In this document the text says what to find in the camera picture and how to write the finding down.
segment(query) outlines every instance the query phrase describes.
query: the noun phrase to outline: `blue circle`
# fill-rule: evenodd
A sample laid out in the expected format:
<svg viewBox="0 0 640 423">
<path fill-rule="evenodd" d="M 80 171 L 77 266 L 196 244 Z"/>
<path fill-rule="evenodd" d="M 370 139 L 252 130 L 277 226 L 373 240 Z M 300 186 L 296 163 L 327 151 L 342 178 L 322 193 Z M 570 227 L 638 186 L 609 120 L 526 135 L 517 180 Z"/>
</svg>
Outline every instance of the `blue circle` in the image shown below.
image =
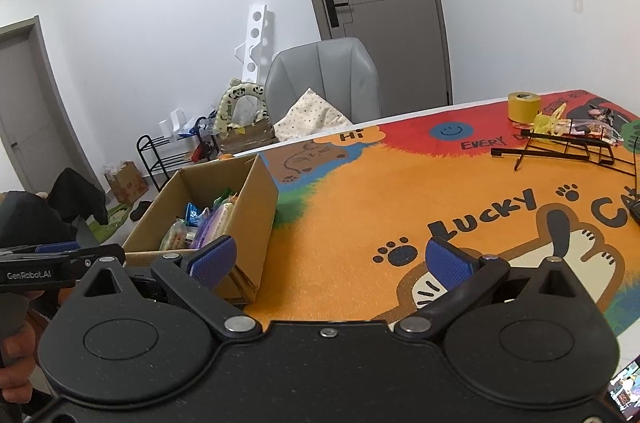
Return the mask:
<svg viewBox="0 0 640 423">
<path fill-rule="evenodd" d="M 459 141 L 468 138 L 474 133 L 474 128 L 467 123 L 459 121 L 447 121 L 433 127 L 429 134 L 441 141 Z"/>
</svg>

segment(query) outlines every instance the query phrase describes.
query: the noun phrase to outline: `green floor mat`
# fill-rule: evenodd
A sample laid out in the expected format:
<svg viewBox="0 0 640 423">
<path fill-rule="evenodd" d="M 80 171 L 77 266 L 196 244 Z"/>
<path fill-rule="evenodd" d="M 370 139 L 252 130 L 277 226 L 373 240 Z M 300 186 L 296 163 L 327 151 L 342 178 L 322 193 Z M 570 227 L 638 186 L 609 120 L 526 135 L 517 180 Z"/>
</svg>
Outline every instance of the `green floor mat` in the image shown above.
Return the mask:
<svg viewBox="0 0 640 423">
<path fill-rule="evenodd" d="M 129 216 L 129 212 L 133 210 L 133 204 L 118 204 L 108 211 L 109 224 L 99 225 L 97 221 L 89 224 L 89 229 L 98 240 L 98 243 L 105 243 L 111 235 L 118 231 L 118 228 L 124 224 Z"/>
</svg>

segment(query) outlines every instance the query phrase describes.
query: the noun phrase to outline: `blue textured pad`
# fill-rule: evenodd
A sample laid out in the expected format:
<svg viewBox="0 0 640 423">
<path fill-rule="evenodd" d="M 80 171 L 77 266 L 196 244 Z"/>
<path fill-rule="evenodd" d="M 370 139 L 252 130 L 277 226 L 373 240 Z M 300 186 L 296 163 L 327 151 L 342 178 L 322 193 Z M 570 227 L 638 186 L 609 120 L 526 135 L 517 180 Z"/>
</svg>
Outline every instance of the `blue textured pad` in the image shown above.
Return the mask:
<svg viewBox="0 0 640 423">
<path fill-rule="evenodd" d="M 80 245 L 76 241 L 70 243 L 40 244 L 36 246 L 34 253 L 60 253 L 72 249 L 80 249 Z"/>
<path fill-rule="evenodd" d="M 460 259 L 433 239 L 427 243 L 424 254 L 427 269 L 447 291 L 451 291 L 473 275 L 474 269 L 470 263 Z"/>
<path fill-rule="evenodd" d="M 204 248 L 205 251 L 187 269 L 191 277 L 208 289 L 215 289 L 229 275 L 238 256 L 236 241 L 231 237 L 225 237 L 219 244 L 217 241 L 213 241 L 208 251 Z"/>
</svg>

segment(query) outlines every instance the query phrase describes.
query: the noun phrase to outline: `human hand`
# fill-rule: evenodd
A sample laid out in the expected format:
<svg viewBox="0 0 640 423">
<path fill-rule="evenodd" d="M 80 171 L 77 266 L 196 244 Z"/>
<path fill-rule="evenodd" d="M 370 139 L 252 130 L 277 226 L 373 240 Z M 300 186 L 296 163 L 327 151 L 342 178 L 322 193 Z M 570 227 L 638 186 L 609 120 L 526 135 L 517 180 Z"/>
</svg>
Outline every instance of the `human hand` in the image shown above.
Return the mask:
<svg viewBox="0 0 640 423">
<path fill-rule="evenodd" d="M 24 294 L 29 300 L 42 295 L 42 291 L 29 291 Z M 34 351 L 36 336 L 33 326 L 25 322 L 22 329 L 2 341 L 4 355 L 18 358 L 8 367 L 0 369 L 0 389 L 2 397 L 8 403 L 27 403 L 31 399 L 33 387 L 29 378 L 36 367 Z"/>
</svg>

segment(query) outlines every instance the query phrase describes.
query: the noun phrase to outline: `office chair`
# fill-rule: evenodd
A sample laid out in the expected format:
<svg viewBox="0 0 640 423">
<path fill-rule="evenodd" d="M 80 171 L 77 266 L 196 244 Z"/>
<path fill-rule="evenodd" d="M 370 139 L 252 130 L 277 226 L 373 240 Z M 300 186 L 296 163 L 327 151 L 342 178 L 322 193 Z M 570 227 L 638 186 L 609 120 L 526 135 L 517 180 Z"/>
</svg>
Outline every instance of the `office chair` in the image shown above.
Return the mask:
<svg viewBox="0 0 640 423">
<path fill-rule="evenodd" d="M 357 38 L 336 38 L 282 51 L 267 76 L 264 94 L 277 123 L 311 88 L 351 122 L 380 119 L 378 72 Z"/>
</svg>

